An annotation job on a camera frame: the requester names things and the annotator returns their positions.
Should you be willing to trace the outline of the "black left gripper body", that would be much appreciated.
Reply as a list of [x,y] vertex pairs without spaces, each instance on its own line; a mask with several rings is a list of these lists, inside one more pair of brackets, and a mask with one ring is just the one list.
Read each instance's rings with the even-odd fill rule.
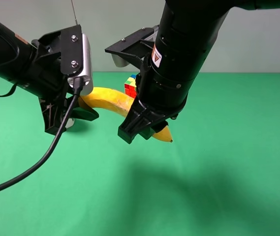
[[41,99],[53,100],[67,91],[67,78],[83,70],[82,28],[50,32],[31,43],[35,50],[17,84]]

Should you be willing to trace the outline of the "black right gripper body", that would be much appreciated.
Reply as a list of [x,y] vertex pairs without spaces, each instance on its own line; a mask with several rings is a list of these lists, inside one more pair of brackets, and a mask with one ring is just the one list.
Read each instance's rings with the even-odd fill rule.
[[163,75],[153,67],[151,56],[138,58],[136,67],[140,69],[136,76],[135,120],[137,123],[161,123],[168,118],[175,118],[184,108],[188,91],[194,78],[184,78],[171,71]]

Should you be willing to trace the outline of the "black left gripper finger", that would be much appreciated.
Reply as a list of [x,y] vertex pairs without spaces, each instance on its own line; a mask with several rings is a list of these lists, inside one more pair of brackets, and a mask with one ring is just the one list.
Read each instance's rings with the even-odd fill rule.
[[46,133],[56,135],[72,99],[72,96],[69,98],[60,96],[54,100],[39,99]]
[[72,118],[93,121],[99,118],[99,114],[79,97],[72,111]]

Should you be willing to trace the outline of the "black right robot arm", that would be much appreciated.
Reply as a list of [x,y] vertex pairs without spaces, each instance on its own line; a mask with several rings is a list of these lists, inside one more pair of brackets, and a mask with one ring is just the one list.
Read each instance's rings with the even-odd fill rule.
[[178,116],[233,7],[277,9],[280,0],[166,1],[152,51],[137,58],[137,96],[118,129],[124,141],[131,143],[138,134],[148,139]]

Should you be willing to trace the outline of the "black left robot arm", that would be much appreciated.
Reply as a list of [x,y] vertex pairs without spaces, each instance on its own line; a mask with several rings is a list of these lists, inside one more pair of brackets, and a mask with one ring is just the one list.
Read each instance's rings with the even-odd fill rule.
[[57,133],[70,104],[71,118],[99,117],[82,98],[67,97],[76,78],[83,79],[82,96],[93,90],[90,43],[80,25],[27,42],[0,23],[0,77],[39,99],[46,133]]

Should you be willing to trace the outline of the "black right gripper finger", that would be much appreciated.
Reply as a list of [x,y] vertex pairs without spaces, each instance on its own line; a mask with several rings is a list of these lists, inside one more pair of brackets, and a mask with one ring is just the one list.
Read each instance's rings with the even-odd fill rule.
[[140,131],[140,135],[145,139],[148,140],[154,134],[161,132],[164,128],[168,127],[167,121],[162,121],[159,124],[153,125],[152,127],[147,126],[144,130]]
[[166,118],[165,110],[155,109],[139,99],[134,99],[127,116],[118,128],[118,136],[131,144],[140,131],[147,126],[152,127],[166,121]]

